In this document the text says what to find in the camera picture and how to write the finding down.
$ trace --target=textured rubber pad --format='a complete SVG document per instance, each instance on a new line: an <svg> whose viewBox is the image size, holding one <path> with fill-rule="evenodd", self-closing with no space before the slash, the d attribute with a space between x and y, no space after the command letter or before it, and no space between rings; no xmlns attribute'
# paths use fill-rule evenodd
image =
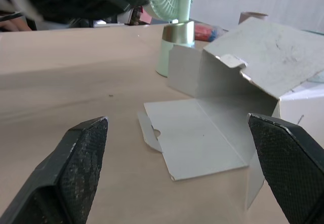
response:
<svg viewBox="0 0 324 224"><path fill-rule="evenodd" d="M32 172L1 224L85 224L96 194L106 145L106 117L66 132Z"/></svg>
<svg viewBox="0 0 324 224"><path fill-rule="evenodd" d="M252 114L265 179L291 224L324 223L324 150L300 126Z"/></svg>

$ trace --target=cardboard box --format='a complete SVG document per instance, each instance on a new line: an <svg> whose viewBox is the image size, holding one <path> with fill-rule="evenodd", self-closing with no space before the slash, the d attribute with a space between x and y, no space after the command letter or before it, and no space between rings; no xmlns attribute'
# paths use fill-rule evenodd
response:
<svg viewBox="0 0 324 224"><path fill-rule="evenodd" d="M299 124L324 145L324 85L307 82L324 70L323 48L323 36L255 18L203 51L175 46L169 86L194 99L145 103L145 141L163 153L173 180L250 167L250 206L264 177L248 113Z"/></svg>

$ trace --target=table surface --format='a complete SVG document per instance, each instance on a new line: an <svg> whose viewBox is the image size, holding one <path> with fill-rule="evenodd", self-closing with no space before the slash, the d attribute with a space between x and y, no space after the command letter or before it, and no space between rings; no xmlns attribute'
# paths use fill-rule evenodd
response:
<svg viewBox="0 0 324 224"><path fill-rule="evenodd" d="M108 116L87 223L288 223L267 184L244 211L247 169L173 182L162 154L145 144L143 103L188 98L154 70L162 29L0 34L0 214L67 129Z"/></svg>

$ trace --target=desk fan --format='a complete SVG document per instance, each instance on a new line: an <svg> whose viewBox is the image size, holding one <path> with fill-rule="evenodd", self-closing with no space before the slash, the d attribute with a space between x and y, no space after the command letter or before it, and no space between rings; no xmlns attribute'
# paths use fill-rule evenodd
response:
<svg viewBox="0 0 324 224"><path fill-rule="evenodd" d="M189 21L192 0L149 0L145 11L164 21L178 20L177 24L164 27L159 62L156 71L168 76L169 51L173 45L194 46L194 22Z"/></svg>

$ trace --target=open box flap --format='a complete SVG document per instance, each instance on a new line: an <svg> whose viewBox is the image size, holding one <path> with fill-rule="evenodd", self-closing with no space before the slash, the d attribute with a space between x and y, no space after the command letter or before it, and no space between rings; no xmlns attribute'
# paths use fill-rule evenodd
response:
<svg viewBox="0 0 324 224"><path fill-rule="evenodd" d="M324 70L324 36L250 18L204 50L280 98Z"/></svg>

